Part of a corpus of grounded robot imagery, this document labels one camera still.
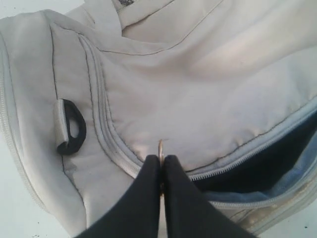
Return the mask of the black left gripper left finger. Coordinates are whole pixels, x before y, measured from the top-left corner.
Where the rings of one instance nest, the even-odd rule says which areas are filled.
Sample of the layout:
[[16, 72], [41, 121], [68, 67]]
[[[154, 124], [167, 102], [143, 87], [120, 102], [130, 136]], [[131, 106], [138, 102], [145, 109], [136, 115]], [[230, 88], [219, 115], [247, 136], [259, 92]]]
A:
[[160, 213], [160, 161], [149, 155], [119, 201], [82, 238], [156, 238]]

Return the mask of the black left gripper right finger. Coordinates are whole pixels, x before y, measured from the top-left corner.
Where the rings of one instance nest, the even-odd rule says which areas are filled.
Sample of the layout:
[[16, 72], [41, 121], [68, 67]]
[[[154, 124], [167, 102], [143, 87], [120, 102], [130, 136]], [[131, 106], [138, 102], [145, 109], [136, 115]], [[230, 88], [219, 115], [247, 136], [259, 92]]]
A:
[[178, 158], [163, 164], [164, 203], [169, 238], [254, 238], [215, 209], [189, 180]]

